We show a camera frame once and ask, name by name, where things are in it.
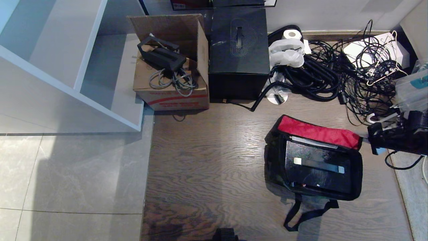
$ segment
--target black bag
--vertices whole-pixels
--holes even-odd
[[[337,200],[359,197],[363,180],[363,160],[359,149],[362,138],[342,129],[320,127],[283,115],[267,139],[268,171],[271,179],[295,193],[295,204],[284,227],[291,232],[330,208]],[[288,223],[300,209],[302,195],[330,199],[324,209],[302,214],[298,222]]]

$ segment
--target wire hanger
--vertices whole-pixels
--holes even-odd
[[[379,57],[379,59],[377,60],[377,63],[376,63],[376,65],[374,66],[373,71],[370,71],[370,72],[369,72],[369,75],[370,75],[370,76],[373,76],[373,75],[374,75],[374,71],[375,71],[375,69],[377,68],[377,66],[379,65],[379,63],[380,63],[380,61],[381,61],[381,59],[382,59],[382,55],[383,55],[383,54],[384,54],[384,52],[386,51],[386,44],[388,43],[388,39],[391,39],[391,41],[395,43],[395,45],[393,45],[393,51],[394,51],[394,54],[395,54],[395,68],[394,68],[393,70],[391,70],[391,72],[389,72],[387,75],[385,75],[385,76],[384,76],[384,77],[382,77],[382,78],[377,79],[376,81],[371,82],[370,80],[367,80],[366,85],[368,85],[368,86],[373,86],[374,84],[378,83],[379,81],[383,80],[384,78],[386,78],[386,77],[390,76],[391,74],[393,74],[393,73],[395,73],[395,72],[397,72],[397,71],[402,72],[402,73],[404,73],[405,75],[408,75],[406,72],[404,72],[403,70],[401,70],[401,69],[399,68],[399,66],[398,66],[398,61],[397,61],[397,50],[398,50],[398,45],[397,45],[397,36],[398,36],[398,33],[397,33],[397,31],[395,31],[395,30],[394,30],[394,31],[392,32],[391,36],[388,36],[388,37],[385,39],[385,41],[383,42],[383,50],[382,50],[382,52],[380,53],[380,57]]]

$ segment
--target white cable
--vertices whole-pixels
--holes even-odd
[[[428,185],[427,176],[425,174],[425,165],[426,165],[427,159],[428,159],[428,157],[425,156],[424,160],[422,160],[422,176],[424,177],[425,183]]]

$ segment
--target floor tile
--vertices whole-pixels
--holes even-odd
[[[138,241],[141,214],[23,211],[17,241]]]
[[[0,241],[15,240],[21,212],[21,210],[0,209]]]
[[[141,214],[153,116],[140,133],[44,136],[24,210]]]
[[[0,208],[22,209],[41,136],[0,136]]]

